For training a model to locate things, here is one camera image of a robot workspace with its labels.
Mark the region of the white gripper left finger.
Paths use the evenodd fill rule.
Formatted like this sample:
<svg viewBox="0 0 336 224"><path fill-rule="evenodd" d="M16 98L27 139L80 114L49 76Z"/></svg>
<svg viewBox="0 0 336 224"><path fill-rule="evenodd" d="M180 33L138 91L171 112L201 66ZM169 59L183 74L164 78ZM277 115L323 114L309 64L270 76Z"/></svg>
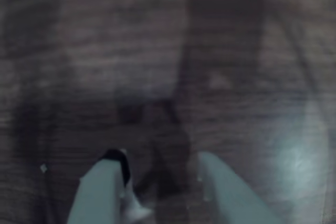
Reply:
<svg viewBox="0 0 336 224"><path fill-rule="evenodd" d="M109 149L80 178L68 223L138 223L153 214L141 205L125 149Z"/></svg>

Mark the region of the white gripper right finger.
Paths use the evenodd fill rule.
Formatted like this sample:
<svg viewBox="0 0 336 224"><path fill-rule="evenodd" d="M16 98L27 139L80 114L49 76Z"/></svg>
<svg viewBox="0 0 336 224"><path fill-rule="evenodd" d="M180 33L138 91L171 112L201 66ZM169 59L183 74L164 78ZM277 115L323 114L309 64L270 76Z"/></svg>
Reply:
<svg viewBox="0 0 336 224"><path fill-rule="evenodd" d="M199 152L198 180L212 223L282 223L264 201L224 161Z"/></svg>

